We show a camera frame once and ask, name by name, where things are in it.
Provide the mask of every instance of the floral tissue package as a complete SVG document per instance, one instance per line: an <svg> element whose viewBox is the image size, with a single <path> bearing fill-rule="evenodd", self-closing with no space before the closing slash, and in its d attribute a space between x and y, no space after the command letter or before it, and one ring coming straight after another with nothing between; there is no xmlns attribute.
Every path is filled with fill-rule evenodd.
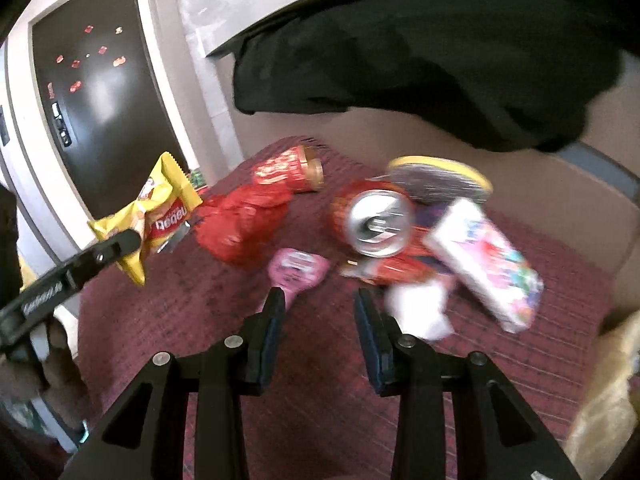
<svg viewBox="0 0 640 480"><path fill-rule="evenodd" d="M515 333L531 326L542 280L479 206L457 199L424 243L456 272L503 330Z"/></svg>

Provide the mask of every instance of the door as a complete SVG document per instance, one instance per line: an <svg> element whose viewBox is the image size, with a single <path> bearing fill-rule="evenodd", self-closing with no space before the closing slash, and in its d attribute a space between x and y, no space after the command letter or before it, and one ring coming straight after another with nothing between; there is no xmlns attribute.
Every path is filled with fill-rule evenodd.
<svg viewBox="0 0 640 480"><path fill-rule="evenodd" d="M94 218L135 200L162 152L188 171L150 67L136 0L71 0L33 25L40 98Z"/></svg>

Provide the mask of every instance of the metal screw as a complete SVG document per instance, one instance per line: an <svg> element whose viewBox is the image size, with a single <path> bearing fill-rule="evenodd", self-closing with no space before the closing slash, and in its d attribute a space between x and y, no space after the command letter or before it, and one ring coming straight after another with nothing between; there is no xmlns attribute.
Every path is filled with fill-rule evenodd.
<svg viewBox="0 0 640 480"><path fill-rule="evenodd" d="M242 346L244 343L244 339L242 339L239 335L230 335L225 339L225 346L227 348L238 348Z"/></svg>
<svg viewBox="0 0 640 480"><path fill-rule="evenodd" d="M153 362L156 366L163 366L171 360L169 352L158 352L154 355Z"/></svg>
<svg viewBox="0 0 640 480"><path fill-rule="evenodd" d="M410 334L402 334L398 338L398 344L402 348L412 348L415 346L415 343L416 343L415 337Z"/></svg>
<svg viewBox="0 0 640 480"><path fill-rule="evenodd" d="M484 366L486 364L487 357L486 354L483 354L482 352L471 352L471 354L469 354L469 360L476 366Z"/></svg>

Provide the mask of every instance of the silver can top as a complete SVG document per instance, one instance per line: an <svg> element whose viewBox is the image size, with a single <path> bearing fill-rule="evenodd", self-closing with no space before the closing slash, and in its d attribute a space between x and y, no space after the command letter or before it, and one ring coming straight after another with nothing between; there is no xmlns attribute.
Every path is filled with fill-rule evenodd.
<svg viewBox="0 0 640 480"><path fill-rule="evenodd" d="M398 254L411 238L411 202L395 191L373 189L356 196L346 216L345 235L360 254L386 258Z"/></svg>

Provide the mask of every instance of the yellow snack bag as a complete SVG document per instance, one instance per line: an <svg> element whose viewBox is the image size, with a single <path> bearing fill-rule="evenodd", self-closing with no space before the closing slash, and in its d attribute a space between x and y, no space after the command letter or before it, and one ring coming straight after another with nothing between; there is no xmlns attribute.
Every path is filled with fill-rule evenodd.
<svg viewBox="0 0 640 480"><path fill-rule="evenodd" d="M159 247L190 216L202 199L180 166L164 152L156 162L138 198L117 213L91 220L89 227L98 240L132 228L140 234L140 250L124 256L118 266L139 285L145 284L143 261L150 250Z"/></svg>

